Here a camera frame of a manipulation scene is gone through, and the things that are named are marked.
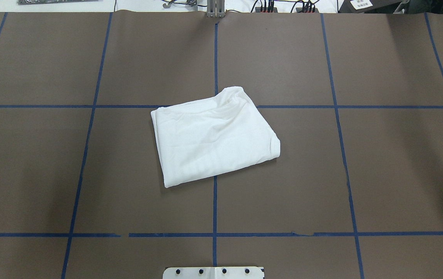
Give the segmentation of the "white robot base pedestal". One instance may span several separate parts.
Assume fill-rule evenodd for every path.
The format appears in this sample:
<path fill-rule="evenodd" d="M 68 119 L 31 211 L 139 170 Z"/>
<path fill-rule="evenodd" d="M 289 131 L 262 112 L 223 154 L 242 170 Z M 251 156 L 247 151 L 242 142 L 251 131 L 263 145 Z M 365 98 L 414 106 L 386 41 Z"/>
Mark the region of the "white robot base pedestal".
<path fill-rule="evenodd" d="M 231 267 L 172 267 L 166 268 L 163 279 L 264 279 L 264 268 L 256 266 Z"/>

